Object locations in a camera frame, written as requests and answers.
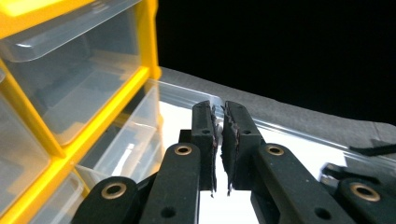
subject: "gray fabric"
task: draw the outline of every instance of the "gray fabric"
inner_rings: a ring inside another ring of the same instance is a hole
[[[162,67],[160,81],[217,95],[244,105],[254,118],[314,135],[346,147],[396,144],[396,127],[387,123],[344,119],[274,99],[240,91],[199,77]],[[396,154],[388,157],[396,160]]]

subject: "gray cloth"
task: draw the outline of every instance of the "gray cloth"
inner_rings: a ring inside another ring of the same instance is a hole
[[[202,91],[244,105],[253,118],[307,133],[346,147],[396,144],[396,127],[387,123],[344,119],[287,105],[274,99],[240,91],[199,77],[162,67],[160,81]],[[396,153],[387,157],[396,160]]]

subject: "black background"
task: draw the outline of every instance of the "black background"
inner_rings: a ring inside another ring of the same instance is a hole
[[[395,15],[391,1],[160,0],[159,62],[286,104],[396,125]]]

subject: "yellow storage drawer organizer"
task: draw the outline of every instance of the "yellow storage drawer organizer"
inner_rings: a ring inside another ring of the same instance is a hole
[[[0,223],[36,217],[148,79],[160,78],[157,7],[0,1]]]

